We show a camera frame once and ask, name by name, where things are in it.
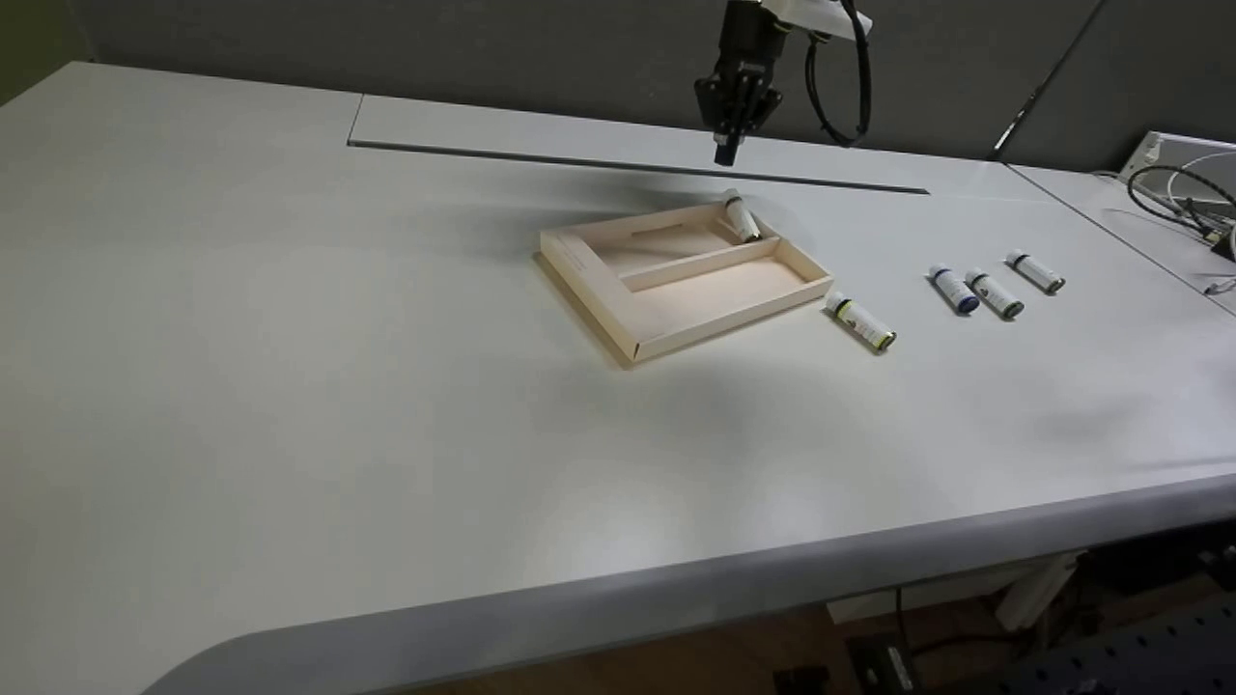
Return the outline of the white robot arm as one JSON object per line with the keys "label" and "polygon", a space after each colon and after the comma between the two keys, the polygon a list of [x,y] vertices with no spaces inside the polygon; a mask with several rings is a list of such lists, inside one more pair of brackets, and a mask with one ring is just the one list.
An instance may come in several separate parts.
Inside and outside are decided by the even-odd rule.
{"label": "white robot arm", "polygon": [[[765,129],[765,121],[779,103],[776,61],[785,53],[785,39],[801,32],[808,39],[802,52],[802,89],[817,131],[834,143],[857,143],[873,129],[873,59],[870,32],[873,21],[857,8],[857,0],[726,0],[720,59],[708,77],[696,80],[696,103],[714,137],[714,164],[732,166],[743,143]],[[841,39],[857,59],[857,124],[841,131],[817,97],[817,45],[828,39]]]}

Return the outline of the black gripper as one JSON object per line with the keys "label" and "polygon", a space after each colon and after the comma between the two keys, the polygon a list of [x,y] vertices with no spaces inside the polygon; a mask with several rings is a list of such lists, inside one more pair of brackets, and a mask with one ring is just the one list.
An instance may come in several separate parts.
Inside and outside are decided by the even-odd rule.
{"label": "black gripper", "polygon": [[696,103],[714,131],[714,164],[732,166],[732,137],[758,131],[772,109],[776,59],[785,52],[785,27],[758,0],[726,0],[720,59],[708,77],[696,80]]}

